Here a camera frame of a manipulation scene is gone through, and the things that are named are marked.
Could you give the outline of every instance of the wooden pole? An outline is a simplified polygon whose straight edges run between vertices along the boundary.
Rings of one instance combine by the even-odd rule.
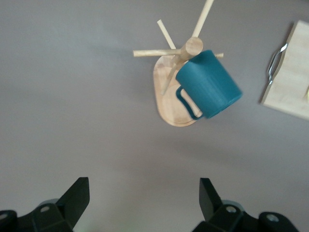
[[[166,30],[166,28],[165,28],[165,26],[164,26],[162,20],[160,19],[159,21],[157,21],[157,24],[159,25],[159,27],[160,27],[160,29],[161,29],[161,31],[162,31],[162,33],[163,33],[165,39],[167,40],[167,42],[168,42],[168,44],[169,44],[169,47],[170,47],[171,49],[176,49],[175,44],[173,43],[173,40],[172,40],[171,37],[169,36],[169,33],[168,33],[168,31]]]
[[[199,19],[197,21],[197,25],[195,26],[195,29],[193,31],[192,37],[198,37],[199,36],[199,34],[200,34],[201,30],[202,30],[202,27],[203,27],[203,25],[205,23],[205,20],[207,18],[207,15],[208,15],[208,13],[209,13],[209,11],[211,9],[213,1],[214,0],[206,0],[204,8],[202,10],[202,13],[201,13],[201,15],[200,15],[200,17],[199,17]]]
[[[163,50],[135,50],[133,51],[134,57],[160,57],[180,55],[180,49],[163,49]]]

